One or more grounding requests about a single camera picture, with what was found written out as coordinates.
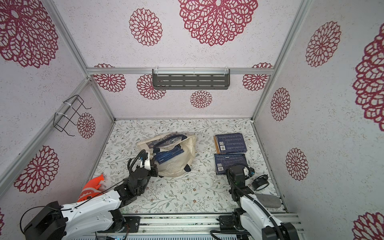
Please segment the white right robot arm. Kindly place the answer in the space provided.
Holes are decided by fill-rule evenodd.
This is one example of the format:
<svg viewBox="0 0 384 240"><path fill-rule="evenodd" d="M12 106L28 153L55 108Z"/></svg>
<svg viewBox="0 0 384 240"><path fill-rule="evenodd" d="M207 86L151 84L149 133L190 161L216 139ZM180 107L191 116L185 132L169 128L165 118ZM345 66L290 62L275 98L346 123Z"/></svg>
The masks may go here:
<svg viewBox="0 0 384 240"><path fill-rule="evenodd" d="M233 212L234 227L245 230L255 240L298 240L292 223L285 223L272 215L246 185L254 172L247 165L235 164L226 170L229 193L240 207Z"/></svg>

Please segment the round black gauge object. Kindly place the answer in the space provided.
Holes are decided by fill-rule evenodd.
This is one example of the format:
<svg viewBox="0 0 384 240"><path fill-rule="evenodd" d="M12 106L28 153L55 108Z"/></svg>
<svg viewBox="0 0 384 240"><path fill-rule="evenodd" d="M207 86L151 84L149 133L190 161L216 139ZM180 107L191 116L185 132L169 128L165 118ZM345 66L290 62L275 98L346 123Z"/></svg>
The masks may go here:
<svg viewBox="0 0 384 240"><path fill-rule="evenodd" d="M268 175L260 175L257 178L255 178L252 182L252 187L255 191L261 191L269 186L269 177Z"/></svg>

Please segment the grey oblong stone object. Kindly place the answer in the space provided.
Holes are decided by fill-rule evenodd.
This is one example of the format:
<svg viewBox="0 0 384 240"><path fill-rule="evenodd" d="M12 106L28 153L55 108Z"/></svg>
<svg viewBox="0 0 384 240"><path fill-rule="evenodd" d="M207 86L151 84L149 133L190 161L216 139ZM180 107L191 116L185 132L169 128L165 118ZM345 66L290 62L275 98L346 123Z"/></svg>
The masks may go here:
<svg viewBox="0 0 384 240"><path fill-rule="evenodd" d="M255 194L255 196L265 208L278 209L282 205L281 199L277 196L266 194Z"/></svg>

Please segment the blue grid cover book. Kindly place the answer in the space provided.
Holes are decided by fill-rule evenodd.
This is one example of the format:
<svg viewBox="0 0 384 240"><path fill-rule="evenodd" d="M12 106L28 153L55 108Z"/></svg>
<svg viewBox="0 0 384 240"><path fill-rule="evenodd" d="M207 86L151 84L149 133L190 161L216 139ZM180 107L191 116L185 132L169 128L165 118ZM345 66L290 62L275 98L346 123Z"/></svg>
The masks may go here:
<svg viewBox="0 0 384 240"><path fill-rule="evenodd" d="M220 154L246 153L247 146L241 133L216 135Z"/></svg>

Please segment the aluminium front rail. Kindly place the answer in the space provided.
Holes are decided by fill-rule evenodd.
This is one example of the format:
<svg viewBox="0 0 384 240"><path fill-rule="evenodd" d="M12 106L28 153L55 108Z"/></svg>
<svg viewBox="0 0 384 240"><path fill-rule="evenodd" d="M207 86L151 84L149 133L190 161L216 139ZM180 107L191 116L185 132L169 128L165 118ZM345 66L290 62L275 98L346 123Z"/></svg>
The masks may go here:
<svg viewBox="0 0 384 240"><path fill-rule="evenodd" d="M220 216L232 218L231 213L219 214L125 214L131 219L139 217L136 235L208 234L220 229Z"/></svg>

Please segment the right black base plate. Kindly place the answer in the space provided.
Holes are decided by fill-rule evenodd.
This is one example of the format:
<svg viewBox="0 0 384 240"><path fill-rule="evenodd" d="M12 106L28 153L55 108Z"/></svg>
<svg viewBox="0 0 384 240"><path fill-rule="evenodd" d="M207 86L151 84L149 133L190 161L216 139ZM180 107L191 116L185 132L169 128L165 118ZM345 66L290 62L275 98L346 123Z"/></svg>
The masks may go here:
<svg viewBox="0 0 384 240"><path fill-rule="evenodd" d="M238 232L238 220L233 215L221 215L217 218L220 231L222 232Z"/></svg>

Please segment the red plastic object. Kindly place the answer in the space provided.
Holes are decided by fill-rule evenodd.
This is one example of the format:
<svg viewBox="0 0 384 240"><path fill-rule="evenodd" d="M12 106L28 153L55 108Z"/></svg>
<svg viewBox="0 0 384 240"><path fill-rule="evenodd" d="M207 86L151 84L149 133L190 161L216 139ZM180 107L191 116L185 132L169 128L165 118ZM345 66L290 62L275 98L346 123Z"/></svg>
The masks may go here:
<svg viewBox="0 0 384 240"><path fill-rule="evenodd" d="M89 200L95 197L97 194L101 193L101 182L103 182L104 180L104 175L101 174L100 176L93 178L89 182L87 182L79 196L78 202Z"/></svg>

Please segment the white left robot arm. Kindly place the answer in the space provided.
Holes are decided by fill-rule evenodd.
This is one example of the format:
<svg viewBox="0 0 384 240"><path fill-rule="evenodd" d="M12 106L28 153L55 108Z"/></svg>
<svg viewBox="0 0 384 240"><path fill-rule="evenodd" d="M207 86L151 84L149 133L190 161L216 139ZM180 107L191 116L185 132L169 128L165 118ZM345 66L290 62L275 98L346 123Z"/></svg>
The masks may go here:
<svg viewBox="0 0 384 240"><path fill-rule="evenodd" d="M51 202L41 207L22 233L27 240L71 240L89 233L116 232L125 224L120 209L142 195L150 178L157 176L156 164L137 167L122 184L92 199L65 205Z"/></svg>

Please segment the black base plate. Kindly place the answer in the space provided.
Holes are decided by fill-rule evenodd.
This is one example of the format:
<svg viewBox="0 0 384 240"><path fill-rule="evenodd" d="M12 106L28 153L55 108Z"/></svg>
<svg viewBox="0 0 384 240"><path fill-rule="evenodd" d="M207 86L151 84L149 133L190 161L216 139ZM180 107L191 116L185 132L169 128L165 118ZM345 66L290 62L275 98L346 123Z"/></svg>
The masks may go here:
<svg viewBox="0 0 384 240"><path fill-rule="evenodd" d="M217 218L220 231L222 232L238 232L238 220L233 215L221 215Z"/></svg>
<svg viewBox="0 0 384 240"><path fill-rule="evenodd" d="M99 233L137 233L139 231L141 217L137 216L128 216L124 217L124 220L122 222L113 223L113 225L105 230L105 231L98 231Z"/></svg>

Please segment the cream canvas tote bag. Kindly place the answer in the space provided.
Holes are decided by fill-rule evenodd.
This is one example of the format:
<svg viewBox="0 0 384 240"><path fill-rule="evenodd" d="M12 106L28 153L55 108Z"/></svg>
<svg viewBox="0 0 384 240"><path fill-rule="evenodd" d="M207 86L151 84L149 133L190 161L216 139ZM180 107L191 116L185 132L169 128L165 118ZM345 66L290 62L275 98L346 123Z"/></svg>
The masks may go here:
<svg viewBox="0 0 384 240"><path fill-rule="evenodd" d="M168 133L137 143L157 166L159 177L180 177L192 170L196 158L197 136L188 133Z"/></svg>

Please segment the stack of blue books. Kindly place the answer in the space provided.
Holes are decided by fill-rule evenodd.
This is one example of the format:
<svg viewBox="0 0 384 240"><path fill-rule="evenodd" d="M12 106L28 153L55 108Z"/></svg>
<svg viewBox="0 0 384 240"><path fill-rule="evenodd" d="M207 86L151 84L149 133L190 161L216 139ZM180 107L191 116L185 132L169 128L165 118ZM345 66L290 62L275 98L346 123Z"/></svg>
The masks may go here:
<svg viewBox="0 0 384 240"><path fill-rule="evenodd" d="M176 145L172 150L156 153L154 157L155 161L161 165L182 153L184 153L184 150L180 145Z"/></svg>

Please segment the grey slotted wall shelf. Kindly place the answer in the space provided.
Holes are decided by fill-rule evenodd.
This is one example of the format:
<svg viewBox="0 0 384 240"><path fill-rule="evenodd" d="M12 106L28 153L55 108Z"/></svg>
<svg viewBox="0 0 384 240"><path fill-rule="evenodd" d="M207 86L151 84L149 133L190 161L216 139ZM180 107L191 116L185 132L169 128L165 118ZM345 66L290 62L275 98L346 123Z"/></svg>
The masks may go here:
<svg viewBox="0 0 384 240"><path fill-rule="evenodd" d="M217 71L152 70L155 90L227 90L231 83L229 69Z"/></svg>

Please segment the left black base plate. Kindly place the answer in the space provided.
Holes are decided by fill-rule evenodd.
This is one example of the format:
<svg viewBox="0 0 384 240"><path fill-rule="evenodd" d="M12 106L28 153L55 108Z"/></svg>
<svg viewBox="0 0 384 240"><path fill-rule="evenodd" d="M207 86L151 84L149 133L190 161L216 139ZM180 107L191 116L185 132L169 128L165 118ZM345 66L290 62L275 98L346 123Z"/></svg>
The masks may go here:
<svg viewBox="0 0 384 240"><path fill-rule="evenodd" d="M99 233L137 233L139 231L141 217L137 216L128 216L124 217L124 220L122 222L113 223L113 225L105 230L105 231L98 231Z"/></svg>

